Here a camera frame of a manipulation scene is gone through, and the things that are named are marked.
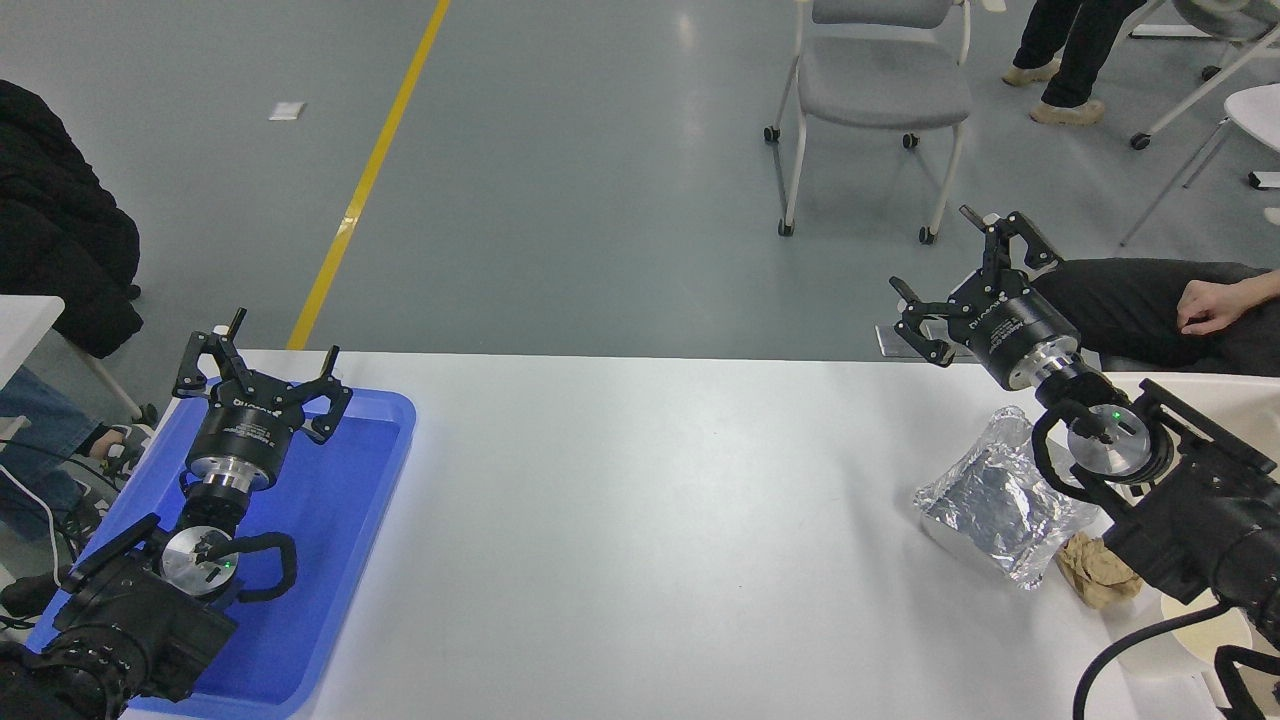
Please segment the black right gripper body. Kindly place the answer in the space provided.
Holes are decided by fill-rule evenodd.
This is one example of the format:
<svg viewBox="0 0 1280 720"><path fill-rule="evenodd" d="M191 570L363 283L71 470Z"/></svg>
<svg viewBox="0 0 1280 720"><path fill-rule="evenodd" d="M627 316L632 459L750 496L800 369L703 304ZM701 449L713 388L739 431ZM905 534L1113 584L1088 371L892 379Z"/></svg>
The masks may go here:
<svg viewBox="0 0 1280 720"><path fill-rule="evenodd" d="M957 342L989 374L1050 374L1079 359L1079 332L1030 286L987 286L957 287Z"/></svg>

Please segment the person's hand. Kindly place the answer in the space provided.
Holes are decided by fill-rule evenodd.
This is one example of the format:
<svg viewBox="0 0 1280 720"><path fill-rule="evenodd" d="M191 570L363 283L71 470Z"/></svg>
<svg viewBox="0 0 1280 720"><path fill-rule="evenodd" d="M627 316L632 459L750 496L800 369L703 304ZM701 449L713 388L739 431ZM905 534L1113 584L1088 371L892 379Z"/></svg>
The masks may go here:
<svg viewBox="0 0 1280 720"><path fill-rule="evenodd" d="M1253 281L1230 284L1190 281L1178 301L1178 331L1181 334L1222 331L1266 300L1266 292L1260 293Z"/></svg>

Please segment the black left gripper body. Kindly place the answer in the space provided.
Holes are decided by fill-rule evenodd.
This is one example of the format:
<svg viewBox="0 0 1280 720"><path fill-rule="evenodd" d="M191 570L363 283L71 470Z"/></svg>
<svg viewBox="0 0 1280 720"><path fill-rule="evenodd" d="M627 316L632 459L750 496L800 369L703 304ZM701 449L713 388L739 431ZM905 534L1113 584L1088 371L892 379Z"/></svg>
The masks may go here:
<svg viewBox="0 0 1280 720"><path fill-rule="evenodd" d="M266 409L237 396L210 398L188 452L188 469L204 474L216 460L233 459L276 475L293 434L305 421L300 405Z"/></svg>

